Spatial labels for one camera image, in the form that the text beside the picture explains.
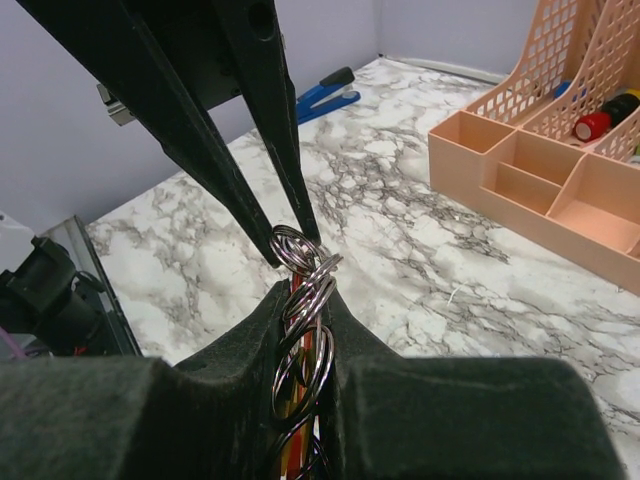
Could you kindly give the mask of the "metal key organizer red handle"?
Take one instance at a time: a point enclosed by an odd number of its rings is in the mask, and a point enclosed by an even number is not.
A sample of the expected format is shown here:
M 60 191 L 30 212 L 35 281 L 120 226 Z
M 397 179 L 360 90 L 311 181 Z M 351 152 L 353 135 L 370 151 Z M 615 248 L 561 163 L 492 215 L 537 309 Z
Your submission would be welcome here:
M 333 273 L 342 256 L 286 225 L 273 229 L 270 247 L 291 277 L 270 392 L 275 438 L 262 471 L 268 479 L 327 479 L 320 402 L 333 368 L 335 340 L 322 311 L 336 289 Z

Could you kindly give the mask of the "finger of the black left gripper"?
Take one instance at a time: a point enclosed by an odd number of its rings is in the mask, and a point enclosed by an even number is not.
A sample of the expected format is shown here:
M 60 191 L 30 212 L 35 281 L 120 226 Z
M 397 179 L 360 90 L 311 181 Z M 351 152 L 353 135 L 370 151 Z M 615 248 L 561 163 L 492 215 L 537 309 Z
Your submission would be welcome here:
M 174 163 L 222 203 L 263 258 L 279 266 L 265 212 L 214 122 L 143 16 L 122 1 L 21 5 L 131 111 Z
M 320 233 L 301 170 L 295 89 L 273 1 L 209 1 L 232 76 L 302 233 Z

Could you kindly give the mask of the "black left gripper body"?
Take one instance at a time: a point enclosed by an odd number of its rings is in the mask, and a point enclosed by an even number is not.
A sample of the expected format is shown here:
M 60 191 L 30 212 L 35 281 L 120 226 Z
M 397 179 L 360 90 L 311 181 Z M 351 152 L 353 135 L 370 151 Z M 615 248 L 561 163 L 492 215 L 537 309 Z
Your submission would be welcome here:
M 108 74 L 99 92 L 109 116 L 132 122 L 139 96 L 149 95 L 162 70 L 173 71 L 207 110 L 241 94 L 228 29 L 248 1 L 96 1 Z

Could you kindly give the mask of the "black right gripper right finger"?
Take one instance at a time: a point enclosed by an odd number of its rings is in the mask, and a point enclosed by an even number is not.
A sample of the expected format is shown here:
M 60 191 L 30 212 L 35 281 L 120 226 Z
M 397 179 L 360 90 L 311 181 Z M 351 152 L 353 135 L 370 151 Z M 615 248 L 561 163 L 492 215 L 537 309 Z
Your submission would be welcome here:
M 405 358 L 339 294 L 323 430 L 337 479 L 621 479 L 583 378 L 548 357 Z

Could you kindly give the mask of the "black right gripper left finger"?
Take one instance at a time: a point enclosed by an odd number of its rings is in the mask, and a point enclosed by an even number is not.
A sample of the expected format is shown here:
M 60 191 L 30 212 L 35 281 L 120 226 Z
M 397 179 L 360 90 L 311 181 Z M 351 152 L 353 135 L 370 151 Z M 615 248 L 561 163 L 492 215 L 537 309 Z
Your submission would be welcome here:
M 276 283 L 255 310 L 176 365 L 139 356 L 1 366 L 5 479 L 263 479 L 272 439 Z

